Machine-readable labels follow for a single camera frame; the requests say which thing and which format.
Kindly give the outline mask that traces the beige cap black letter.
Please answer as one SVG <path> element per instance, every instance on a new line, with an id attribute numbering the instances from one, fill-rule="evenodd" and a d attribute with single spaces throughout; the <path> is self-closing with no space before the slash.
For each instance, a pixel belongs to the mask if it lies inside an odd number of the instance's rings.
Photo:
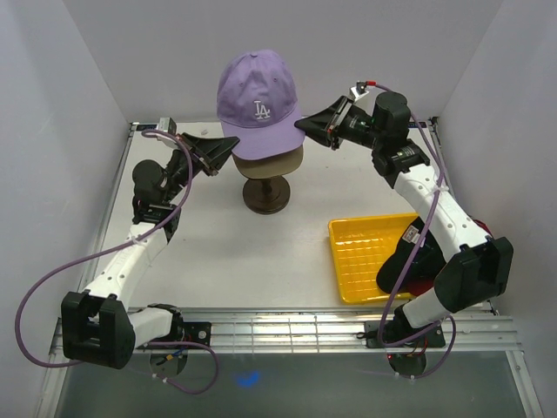
<path id="1" fill-rule="evenodd" d="M 304 147 L 300 146 L 269 158 L 247 160 L 233 156 L 233 161 L 239 173 L 247 179 L 270 179 L 296 171 L 301 166 L 303 157 Z"/>

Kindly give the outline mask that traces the purple LA cap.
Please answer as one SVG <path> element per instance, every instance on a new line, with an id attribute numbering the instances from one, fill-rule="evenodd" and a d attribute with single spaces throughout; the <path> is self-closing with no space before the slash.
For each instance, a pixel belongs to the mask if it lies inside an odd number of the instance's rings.
<path id="1" fill-rule="evenodd" d="M 235 157 L 253 161 L 298 149 L 305 134 L 293 76 L 275 51 L 248 51 L 223 70 L 217 91 L 217 116 L 226 137 L 239 139 Z"/>

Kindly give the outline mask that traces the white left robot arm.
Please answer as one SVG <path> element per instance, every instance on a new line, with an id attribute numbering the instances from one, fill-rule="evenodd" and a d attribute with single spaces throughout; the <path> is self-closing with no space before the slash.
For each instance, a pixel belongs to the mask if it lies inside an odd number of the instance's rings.
<path id="1" fill-rule="evenodd" d="M 144 159 L 132 170 L 134 184 L 131 228 L 114 256 L 80 292 L 61 303 L 64 356 L 115 369 L 123 368 L 134 350 L 160 342 L 178 346 L 186 336 L 182 314 L 155 303 L 132 313 L 131 297 L 139 281 L 178 229 L 181 205 L 199 174 L 215 176 L 238 144 L 236 137 L 199 138 L 187 133 L 143 131 L 173 147 L 167 165 Z"/>

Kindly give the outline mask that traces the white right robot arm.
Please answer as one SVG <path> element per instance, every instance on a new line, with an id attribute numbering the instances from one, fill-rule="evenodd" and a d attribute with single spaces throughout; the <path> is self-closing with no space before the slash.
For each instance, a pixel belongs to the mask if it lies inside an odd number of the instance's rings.
<path id="1" fill-rule="evenodd" d="M 513 246 L 479 226 L 444 189 L 442 169 L 431 164 L 409 138 L 415 117 L 406 97 L 383 90 L 367 114 L 354 100 L 340 97 L 327 109 L 296 121 L 308 138 L 332 150 L 347 140 L 372 152 L 372 164 L 388 185 L 421 217 L 424 227 L 399 273 L 403 280 L 421 243 L 433 236 L 445 265 L 433 286 L 381 319 L 376 338 L 383 347 L 412 346 L 437 323 L 507 289 Z"/>

